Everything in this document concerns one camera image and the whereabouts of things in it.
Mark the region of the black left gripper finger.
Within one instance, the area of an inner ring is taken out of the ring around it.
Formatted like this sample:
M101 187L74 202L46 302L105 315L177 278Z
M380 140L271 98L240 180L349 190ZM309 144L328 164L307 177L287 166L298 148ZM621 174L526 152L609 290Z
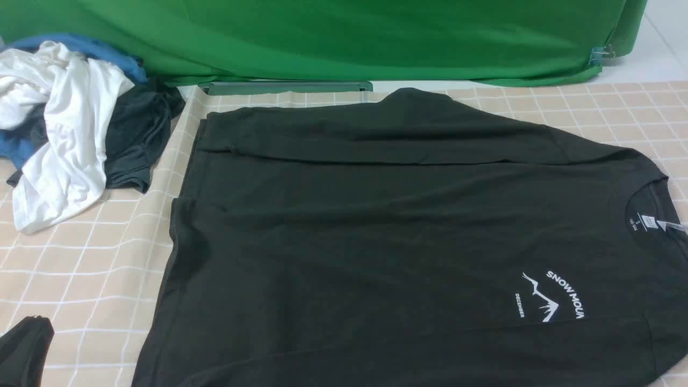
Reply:
M53 336L43 316L27 316L2 335L1 386L40 386Z

